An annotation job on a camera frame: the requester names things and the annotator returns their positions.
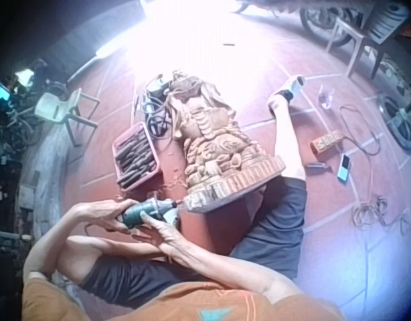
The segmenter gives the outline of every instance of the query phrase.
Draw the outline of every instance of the orange t-shirt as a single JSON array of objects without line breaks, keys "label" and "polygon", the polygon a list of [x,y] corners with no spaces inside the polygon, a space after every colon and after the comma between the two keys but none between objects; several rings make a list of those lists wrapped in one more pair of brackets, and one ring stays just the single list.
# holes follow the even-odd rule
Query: orange t-shirt
[{"label": "orange t-shirt", "polygon": [[[24,286],[24,321],[89,320],[87,315],[55,285],[34,278]],[[290,296],[276,304],[259,294],[244,290],[227,290],[213,282],[187,282],[163,291],[139,309],[113,318],[129,320],[344,320],[329,302],[305,295]]]}]

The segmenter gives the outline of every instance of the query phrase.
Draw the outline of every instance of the plastic chair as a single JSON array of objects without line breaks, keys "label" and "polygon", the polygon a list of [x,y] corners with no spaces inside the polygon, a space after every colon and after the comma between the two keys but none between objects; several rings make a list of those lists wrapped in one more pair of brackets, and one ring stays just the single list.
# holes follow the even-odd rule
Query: plastic chair
[{"label": "plastic chair", "polygon": [[346,21],[341,20],[340,18],[337,18],[331,39],[326,47],[326,52],[329,52],[331,49],[338,29],[342,28],[355,40],[354,52],[351,56],[345,75],[348,78],[351,77],[354,72],[355,65],[359,62],[365,46],[370,46],[375,48],[378,52],[371,74],[371,79],[374,79],[384,56],[384,52],[386,51],[387,41],[393,35],[396,35],[402,24],[409,18],[409,16],[409,9],[403,4],[394,1],[385,1],[375,4],[375,7],[372,9],[372,12],[362,30]]},{"label": "plastic chair", "polygon": [[69,119],[75,120],[76,122],[80,122],[93,128],[97,128],[98,126],[97,123],[80,116],[78,103],[81,97],[96,102],[94,109],[100,103],[99,99],[83,94],[82,89],[78,88],[77,90],[72,92],[72,94],[66,102],[63,102],[60,99],[58,99],[57,96],[49,92],[46,92],[39,99],[34,110],[34,114],[39,118],[49,120],[50,122],[55,122],[56,124],[66,124],[70,140],[72,141],[73,146],[75,147],[79,147],[82,144],[76,144],[72,128],[70,127]]}]

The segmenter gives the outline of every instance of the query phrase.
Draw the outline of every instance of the phone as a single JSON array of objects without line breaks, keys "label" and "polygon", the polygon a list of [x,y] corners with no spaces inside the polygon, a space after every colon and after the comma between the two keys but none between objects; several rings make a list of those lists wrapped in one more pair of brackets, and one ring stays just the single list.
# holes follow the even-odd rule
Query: phone
[{"label": "phone", "polygon": [[341,155],[341,163],[339,164],[338,179],[346,182],[348,179],[348,170],[350,167],[350,158],[346,154]]}]

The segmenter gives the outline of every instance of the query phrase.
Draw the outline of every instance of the gray shorts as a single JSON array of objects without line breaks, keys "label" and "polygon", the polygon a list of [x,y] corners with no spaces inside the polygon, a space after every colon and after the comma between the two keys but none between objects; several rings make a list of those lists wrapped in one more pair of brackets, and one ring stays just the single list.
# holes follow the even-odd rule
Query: gray shorts
[{"label": "gray shorts", "polygon": [[[229,256],[295,278],[306,202],[304,181],[279,176],[268,182],[249,232]],[[102,255],[81,288],[108,303],[136,309],[170,286],[207,280],[177,264]]]}]

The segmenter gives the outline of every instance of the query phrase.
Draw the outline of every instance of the man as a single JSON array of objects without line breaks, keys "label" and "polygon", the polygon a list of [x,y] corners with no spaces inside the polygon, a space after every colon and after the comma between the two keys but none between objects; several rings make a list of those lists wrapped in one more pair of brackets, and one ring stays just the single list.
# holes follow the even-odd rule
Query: man
[{"label": "man", "polygon": [[[68,237],[80,222],[129,233],[115,217],[135,202],[72,207],[31,250],[24,267],[24,320],[87,320],[49,278],[57,268],[99,298],[135,309],[117,320],[343,320],[306,296],[297,275],[307,192],[289,102],[305,79],[291,77],[268,100],[278,122],[276,152],[286,169],[271,180],[252,227],[229,257],[186,240],[172,225],[142,216],[140,243]],[[167,255],[178,264],[149,261]]]}]

